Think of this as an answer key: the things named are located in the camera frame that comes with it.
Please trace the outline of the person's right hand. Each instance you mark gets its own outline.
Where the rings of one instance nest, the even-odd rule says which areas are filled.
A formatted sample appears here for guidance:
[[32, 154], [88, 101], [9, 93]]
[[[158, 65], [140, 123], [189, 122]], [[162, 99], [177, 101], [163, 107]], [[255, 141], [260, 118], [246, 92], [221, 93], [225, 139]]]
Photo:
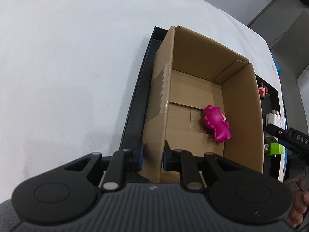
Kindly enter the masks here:
[[297, 188], [293, 192], [293, 204], [286, 222], [295, 228], [303, 222], [303, 214], [308, 208], [308, 192], [303, 193], [303, 188], [306, 185], [306, 180], [304, 178], [299, 179], [297, 182]]

